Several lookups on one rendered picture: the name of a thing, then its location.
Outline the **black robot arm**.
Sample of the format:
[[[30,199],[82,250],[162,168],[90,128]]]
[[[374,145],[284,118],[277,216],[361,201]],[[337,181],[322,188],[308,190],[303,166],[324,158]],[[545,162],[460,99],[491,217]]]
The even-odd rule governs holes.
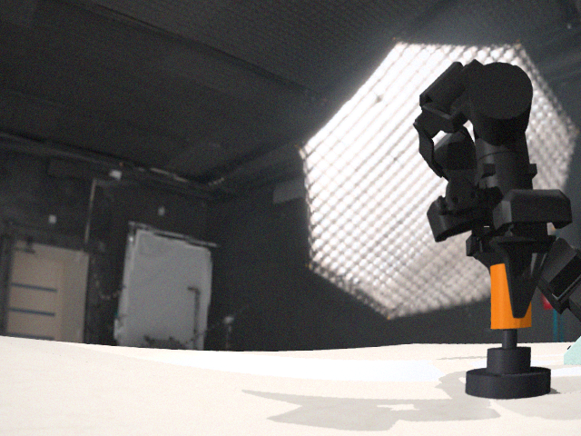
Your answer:
[[[517,65],[494,62],[454,62],[419,95],[422,113],[413,123],[419,134],[419,153],[439,178],[446,193],[428,208],[435,242],[472,231],[481,237],[486,205],[494,205],[486,185],[475,186],[477,162],[485,156],[515,152],[529,158],[526,130],[533,86]],[[467,127],[473,124],[473,141]],[[439,132],[444,137],[434,145]],[[494,222],[493,216],[485,223]],[[537,288],[561,315],[567,308],[581,321],[581,250],[557,237]],[[576,282],[573,283],[573,281]],[[571,285],[571,287],[569,287]],[[566,288],[569,289],[559,298]]]

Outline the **orange cylinder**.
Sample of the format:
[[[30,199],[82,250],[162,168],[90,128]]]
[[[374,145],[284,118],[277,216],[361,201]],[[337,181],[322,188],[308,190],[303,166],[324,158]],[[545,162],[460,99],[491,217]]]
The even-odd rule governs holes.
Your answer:
[[[531,303],[526,316],[513,318],[505,264],[490,266],[491,270],[491,329],[510,329],[531,327]]]

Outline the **black stepped round pedestal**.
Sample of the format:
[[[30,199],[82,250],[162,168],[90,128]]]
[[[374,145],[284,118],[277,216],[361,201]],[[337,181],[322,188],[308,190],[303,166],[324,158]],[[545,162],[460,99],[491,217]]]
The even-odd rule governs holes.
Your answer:
[[[550,393],[551,369],[531,366],[531,347],[517,346],[517,329],[502,330],[502,345],[487,349],[487,367],[466,372],[465,393],[489,399],[523,399]]]

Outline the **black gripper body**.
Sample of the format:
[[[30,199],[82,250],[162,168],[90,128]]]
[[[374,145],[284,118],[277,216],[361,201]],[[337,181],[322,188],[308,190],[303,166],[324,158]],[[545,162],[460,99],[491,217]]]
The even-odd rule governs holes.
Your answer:
[[[534,189],[533,178],[537,164],[530,163],[527,155],[515,152],[497,153],[477,162],[475,186],[486,185],[493,196],[494,205],[486,205],[485,218],[493,216],[494,222],[484,227],[481,237],[469,236],[466,256],[476,252],[494,252],[490,240],[509,235],[548,235],[547,224],[562,229],[573,222],[571,201],[559,189]]]

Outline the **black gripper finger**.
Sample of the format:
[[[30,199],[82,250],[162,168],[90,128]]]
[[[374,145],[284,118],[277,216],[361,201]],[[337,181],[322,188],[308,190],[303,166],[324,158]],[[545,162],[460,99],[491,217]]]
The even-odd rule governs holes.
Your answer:
[[[504,260],[501,259],[499,254],[496,252],[476,252],[473,254],[473,257],[476,260],[479,260],[483,265],[487,267],[487,269],[489,270],[490,277],[491,277],[490,266],[504,264]]]
[[[556,235],[509,235],[490,240],[504,260],[513,318],[526,316]]]

